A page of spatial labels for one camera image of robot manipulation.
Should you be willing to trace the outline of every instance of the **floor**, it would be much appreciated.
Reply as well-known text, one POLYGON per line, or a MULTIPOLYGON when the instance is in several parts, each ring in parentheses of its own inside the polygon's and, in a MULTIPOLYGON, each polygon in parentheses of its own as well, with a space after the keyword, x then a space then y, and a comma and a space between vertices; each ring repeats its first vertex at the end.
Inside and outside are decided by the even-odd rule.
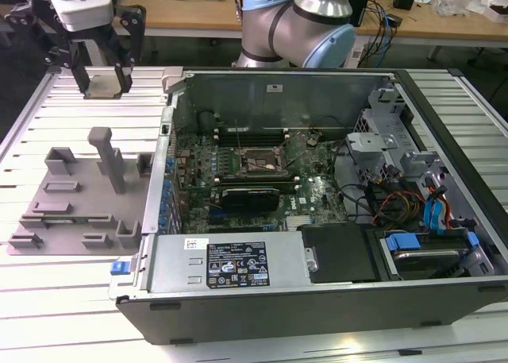
MULTIPOLYGON (((184 65, 227 67, 241 50, 239 40, 196 38, 154 38, 147 41, 143 65, 184 65)), ((383 68, 458 68, 475 87, 490 98, 499 83, 508 76, 508 53, 486 50, 475 66, 468 65, 474 48, 442 48, 434 61, 427 60, 429 47, 394 44, 381 63, 383 68)), ((30 95, 44 75, 45 66, 38 49, 13 39, 13 46, 0 48, 0 140, 9 131, 30 95)), ((370 67, 375 59, 364 67, 370 67)), ((501 115, 508 118, 508 83, 492 99, 501 115)))

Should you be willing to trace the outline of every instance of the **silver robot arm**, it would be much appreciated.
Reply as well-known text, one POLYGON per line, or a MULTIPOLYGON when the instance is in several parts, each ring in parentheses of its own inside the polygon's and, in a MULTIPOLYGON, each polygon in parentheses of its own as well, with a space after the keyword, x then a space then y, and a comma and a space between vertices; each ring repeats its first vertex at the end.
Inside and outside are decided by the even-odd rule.
POLYGON ((239 68, 338 68, 355 42, 348 0, 244 0, 239 68))

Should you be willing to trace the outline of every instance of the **slotted aluminum surface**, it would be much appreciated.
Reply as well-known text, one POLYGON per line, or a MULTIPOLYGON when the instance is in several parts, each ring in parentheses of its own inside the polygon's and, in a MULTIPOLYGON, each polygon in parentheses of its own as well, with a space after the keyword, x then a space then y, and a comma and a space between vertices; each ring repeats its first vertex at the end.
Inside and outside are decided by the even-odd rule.
MULTIPOLYGON (((485 183, 508 210, 506 123, 464 77, 431 70, 410 71, 410 75, 485 183)), ((423 128, 417 122, 414 128, 425 147, 432 150, 432 142, 423 128)))
MULTIPOLYGON (((24 112, 20 120, 19 135, 13 134, 9 144, 2 144, 10 148, 0 148, 0 155, 6 152, 0 163, 0 362, 468 362, 508 358, 508 303, 485 307, 451 326, 419 330, 152 346, 108 299, 114 257, 7 255, 5 242, 44 176, 44 155, 52 146, 70 145, 83 156, 93 156, 87 144, 88 130, 112 126, 113 144, 125 157, 155 149, 164 107, 160 101, 162 70, 137 68, 132 92, 120 101, 83 101, 72 77, 46 79, 30 102, 33 111, 24 112), (400 357, 400 349, 420 349, 423 354, 400 357)), ((445 72, 438 74, 446 77, 445 72)), ((446 89, 460 94, 454 87, 446 89)), ((466 129, 458 130, 467 134, 466 129)), ((217 326, 226 325, 225 320, 217 326)))

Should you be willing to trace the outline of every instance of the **blue cable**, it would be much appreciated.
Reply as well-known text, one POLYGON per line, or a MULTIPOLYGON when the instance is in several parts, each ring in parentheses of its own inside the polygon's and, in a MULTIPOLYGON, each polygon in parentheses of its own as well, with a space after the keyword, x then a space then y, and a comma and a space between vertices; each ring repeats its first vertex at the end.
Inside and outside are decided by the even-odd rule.
POLYGON ((385 42, 385 45, 384 45, 384 50, 383 50, 383 54, 378 58, 378 60, 375 62, 375 66, 374 68, 378 68, 379 65, 381 64, 381 61, 383 61, 384 59, 384 56, 387 54, 388 52, 388 45, 390 44, 390 35, 388 34, 390 32, 390 24, 388 23, 388 17, 387 17, 387 14, 384 12, 384 11, 380 11, 381 14, 383 14, 383 17, 384 17, 384 24, 386 26, 386 32, 385 32, 385 39, 386 39, 386 42, 385 42))
POLYGON ((386 26, 386 31, 385 31, 385 34, 384 34, 384 38, 382 39, 382 41, 384 42, 384 44, 382 45, 382 50, 383 50, 383 54, 378 58, 378 60, 375 62, 375 66, 374 68, 378 68, 379 65, 381 64, 381 61, 383 60, 384 56, 387 54, 387 51, 388 51, 388 44, 390 43, 390 35, 388 34, 390 31, 390 24, 388 23, 388 17, 387 17, 387 14, 384 12, 384 10, 374 10, 372 8, 369 8, 369 10, 371 12, 377 12, 378 14, 382 14, 383 15, 383 19, 384 19, 384 25, 386 26))

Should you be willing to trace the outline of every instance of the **green circuit board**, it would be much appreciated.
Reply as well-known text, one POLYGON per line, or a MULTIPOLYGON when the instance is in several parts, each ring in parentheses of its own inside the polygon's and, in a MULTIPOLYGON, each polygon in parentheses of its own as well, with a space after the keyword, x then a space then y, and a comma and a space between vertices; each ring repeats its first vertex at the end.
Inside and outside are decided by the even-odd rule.
MULTIPOLYGON (((288 230, 288 216, 307 216, 312 223, 346 221, 337 184, 330 174, 331 149, 334 145, 337 147, 337 143, 325 141, 309 146, 307 141, 311 137, 316 134, 295 131, 280 146, 239 148, 220 147, 211 137, 179 134, 175 159, 182 233, 284 231, 288 230), (227 187, 217 185, 217 179, 247 176, 251 170, 263 173, 267 166, 273 168, 275 159, 272 162, 270 158, 274 155, 278 158, 279 174, 295 176, 294 192, 281 192, 274 211, 241 214, 223 211, 220 198, 227 187)), ((267 188, 271 187, 271 182, 246 182, 244 186, 267 188)))

